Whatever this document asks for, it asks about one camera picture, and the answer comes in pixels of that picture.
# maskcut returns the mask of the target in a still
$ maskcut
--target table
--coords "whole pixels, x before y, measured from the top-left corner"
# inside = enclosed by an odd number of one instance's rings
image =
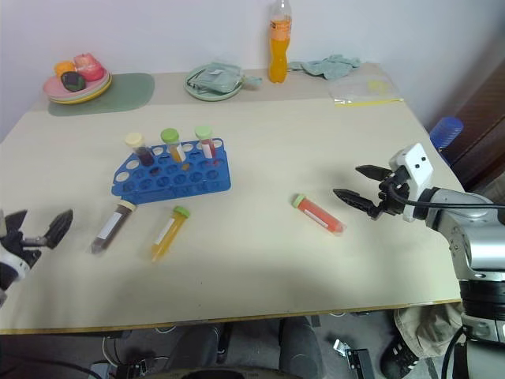
[[[29,210],[25,234],[44,233],[67,208],[74,221],[60,245],[7,291],[0,333],[161,327],[458,299],[441,235],[401,216],[371,221],[331,191],[377,199],[378,182],[353,168],[386,167],[418,141],[434,166],[433,185],[462,190],[405,103],[335,107],[325,81],[303,73],[203,103],[181,90],[183,77],[155,75],[151,102],[124,113],[54,117],[41,99],[2,142],[1,206],[6,213]],[[125,134],[140,131],[159,144],[161,130],[174,127],[187,141],[203,124],[224,140],[231,189],[141,205],[105,254],[91,255],[118,201],[110,185],[130,154]],[[335,237],[292,208],[296,193],[339,218],[345,233]],[[154,265],[150,246],[175,205],[192,215]]]

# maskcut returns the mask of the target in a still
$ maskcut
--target pink plate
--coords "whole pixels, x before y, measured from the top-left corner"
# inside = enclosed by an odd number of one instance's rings
[[[85,89],[81,89],[77,92],[71,92],[63,87],[63,83],[59,77],[50,77],[46,80],[46,83],[44,83],[43,90],[46,95],[50,97],[65,100],[67,98],[73,98],[79,95],[93,93],[98,87],[100,87],[100,85],[105,83],[108,78],[109,73],[105,70],[105,73],[101,79],[98,79],[97,81],[87,81]]]

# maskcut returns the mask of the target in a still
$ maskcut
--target yellow liquid tube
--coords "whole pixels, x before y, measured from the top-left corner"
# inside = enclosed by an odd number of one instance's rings
[[[158,238],[155,240],[155,243],[152,244],[151,254],[152,261],[157,262],[163,255],[165,255],[166,251],[170,247],[170,244],[175,238],[175,235],[179,232],[182,224],[189,217],[189,211],[183,207],[175,207],[174,213],[166,226],[159,233]]]

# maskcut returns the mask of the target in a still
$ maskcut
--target blue object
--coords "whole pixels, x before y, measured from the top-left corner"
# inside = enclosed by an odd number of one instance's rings
[[[459,118],[443,117],[429,132],[429,139],[432,140],[433,146],[440,150],[449,146],[462,131],[463,123]]]
[[[175,162],[166,145],[151,146],[155,163],[142,166],[132,154],[114,174],[112,194],[136,205],[229,190],[228,159],[223,140],[214,139],[215,158],[207,159],[199,141],[182,142],[186,160]]]

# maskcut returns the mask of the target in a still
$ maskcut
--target white cap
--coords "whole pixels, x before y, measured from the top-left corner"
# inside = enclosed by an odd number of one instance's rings
[[[144,146],[144,136],[140,133],[128,133],[125,137],[125,143],[130,148],[139,148]]]

